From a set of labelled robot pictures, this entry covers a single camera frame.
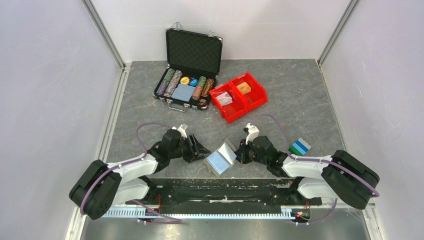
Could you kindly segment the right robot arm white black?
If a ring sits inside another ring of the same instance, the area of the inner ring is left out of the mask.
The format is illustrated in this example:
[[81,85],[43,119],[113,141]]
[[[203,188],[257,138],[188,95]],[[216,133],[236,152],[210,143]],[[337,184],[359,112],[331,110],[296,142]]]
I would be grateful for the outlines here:
[[363,210],[376,190],[380,176],[345,150],[322,157],[299,156],[278,151],[266,136],[241,140],[235,152],[241,164],[257,162],[276,177],[299,178],[289,189],[289,199],[302,204],[307,199],[337,198]]

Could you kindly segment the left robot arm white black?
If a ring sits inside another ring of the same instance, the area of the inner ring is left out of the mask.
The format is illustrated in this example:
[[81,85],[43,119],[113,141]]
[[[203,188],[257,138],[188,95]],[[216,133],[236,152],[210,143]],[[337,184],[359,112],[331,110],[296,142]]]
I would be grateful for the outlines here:
[[160,172],[171,160],[182,158],[187,163],[203,160],[211,151],[193,134],[172,128],[150,149],[140,156],[107,164],[93,161],[71,188],[69,199],[79,207],[82,215],[96,220],[115,206],[132,200],[153,203],[157,190],[143,177]]

